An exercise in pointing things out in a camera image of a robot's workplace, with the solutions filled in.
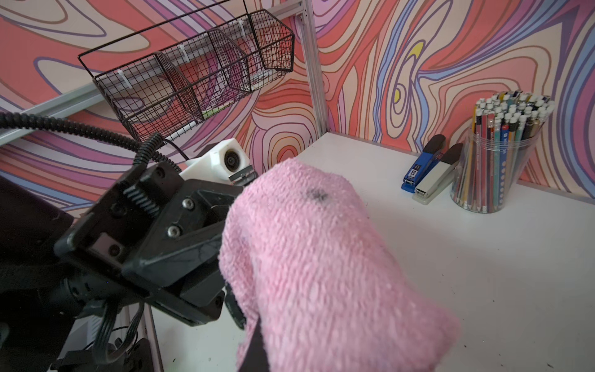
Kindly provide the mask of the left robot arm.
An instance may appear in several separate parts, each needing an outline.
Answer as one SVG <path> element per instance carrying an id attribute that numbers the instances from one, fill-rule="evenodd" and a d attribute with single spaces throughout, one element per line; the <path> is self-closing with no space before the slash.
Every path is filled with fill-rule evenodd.
<path id="1" fill-rule="evenodd" d="M 66 133 L 130 150 L 133 164 L 81 218 L 1 179 L 1 369 L 45 371 L 75 321 L 101 316 L 91 355 L 119 362 L 125 340 L 109 339 L 119 312 L 150 305 L 190 326 L 228 308 L 245 318 L 218 268 L 229 209 L 243 188 L 234 181 L 185 177 L 162 155 L 163 138 L 144 142 L 68 119 L 3 113 L 4 129 Z"/>

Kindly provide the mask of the pink microfibre cloth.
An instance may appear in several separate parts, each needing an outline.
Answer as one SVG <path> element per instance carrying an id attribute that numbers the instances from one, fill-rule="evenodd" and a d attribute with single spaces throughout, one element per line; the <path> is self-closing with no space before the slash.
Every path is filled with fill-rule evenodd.
<path id="1" fill-rule="evenodd" d="M 433 371 L 459 321 L 419 294 L 343 177 L 296 159 L 234 201 L 218 256 L 270 371 Z"/>

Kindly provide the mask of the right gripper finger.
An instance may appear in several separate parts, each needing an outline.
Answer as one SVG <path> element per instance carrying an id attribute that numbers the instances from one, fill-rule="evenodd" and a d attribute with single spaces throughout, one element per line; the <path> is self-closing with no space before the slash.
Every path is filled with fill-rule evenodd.
<path id="1" fill-rule="evenodd" d="M 257 320 L 253 336 L 239 372 L 269 372 L 268 355 L 265 350 L 261 319 Z"/>

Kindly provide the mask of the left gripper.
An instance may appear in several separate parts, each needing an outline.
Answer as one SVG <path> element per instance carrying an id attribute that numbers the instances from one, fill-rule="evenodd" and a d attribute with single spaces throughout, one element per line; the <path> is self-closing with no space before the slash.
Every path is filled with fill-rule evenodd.
<path id="1" fill-rule="evenodd" d="M 134 165 L 57 241 L 84 299 L 145 302 L 190 325 L 217 320 L 218 254 L 240 186 L 184 180 L 170 164 Z"/>

